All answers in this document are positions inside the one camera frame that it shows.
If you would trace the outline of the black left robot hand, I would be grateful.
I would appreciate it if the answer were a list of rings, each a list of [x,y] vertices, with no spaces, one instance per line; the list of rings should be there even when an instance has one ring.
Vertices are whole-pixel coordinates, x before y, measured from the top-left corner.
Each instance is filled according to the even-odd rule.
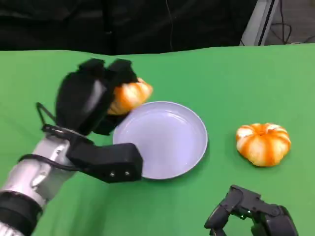
[[[109,135],[152,92],[131,61],[116,59],[106,66],[104,60],[92,58],[63,79],[56,98],[56,124],[84,136]]]

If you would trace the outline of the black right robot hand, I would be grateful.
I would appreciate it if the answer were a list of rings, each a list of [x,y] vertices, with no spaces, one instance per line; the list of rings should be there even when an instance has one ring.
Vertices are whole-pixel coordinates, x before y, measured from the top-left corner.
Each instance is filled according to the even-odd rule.
[[[251,219],[253,236],[297,236],[298,231],[286,207],[268,204],[261,195],[232,185],[222,201],[213,210],[205,222],[211,236],[226,235],[224,227],[233,215],[241,220]]]

